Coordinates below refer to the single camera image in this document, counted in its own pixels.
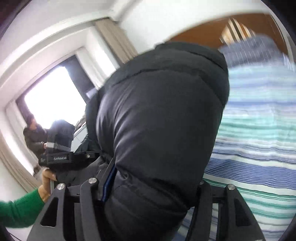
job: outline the finger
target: finger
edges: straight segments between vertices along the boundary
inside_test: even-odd
[[[50,180],[56,181],[56,175],[49,169],[43,170],[42,175]]]

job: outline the green sleeve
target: green sleeve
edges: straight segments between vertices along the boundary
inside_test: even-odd
[[[36,189],[14,202],[0,202],[0,221],[9,228],[28,227],[34,224],[43,206]]]

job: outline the dark jacket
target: dark jacket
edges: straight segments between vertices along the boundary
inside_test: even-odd
[[[37,129],[32,131],[28,127],[24,129],[24,137],[27,147],[37,156],[38,160],[45,151],[43,144],[47,142],[48,130],[43,129],[39,124]]]
[[[118,170],[104,206],[107,240],[157,241],[176,231],[196,203],[228,95],[220,52],[166,43],[122,66],[93,96],[88,139]],[[95,175],[80,173],[67,179]]]

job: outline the curtain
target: curtain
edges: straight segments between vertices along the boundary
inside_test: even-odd
[[[19,162],[7,145],[2,133],[0,132],[0,161],[10,172],[10,174],[27,191],[31,192],[41,185]]]
[[[35,154],[30,151],[26,145],[25,138],[23,135],[23,130],[27,126],[20,109],[18,108],[15,101],[11,101],[6,107],[6,117],[10,123],[11,128],[15,133],[15,141],[19,145],[19,148],[24,153],[25,157],[32,164],[32,166],[36,166],[38,164],[38,158]]]
[[[94,88],[94,84],[91,82],[83,68],[81,67],[78,59],[75,55],[62,62],[67,69],[71,80],[73,81],[76,89],[84,99],[85,103],[89,101],[88,92]]]
[[[136,49],[124,34],[123,30],[109,18],[95,22],[97,30],[122,65],[138,55]]]

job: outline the hand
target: hand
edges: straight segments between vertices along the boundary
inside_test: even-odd
[[[50,180],[56,181],[55,174],[49,169],[42,171],[42,185],[38,188],[41,199],[46,202],[50,196]]]
[[[50,194],[50,180],[56,181],[56,176],[50,169],[42,171],[42,185],[47,193]]]

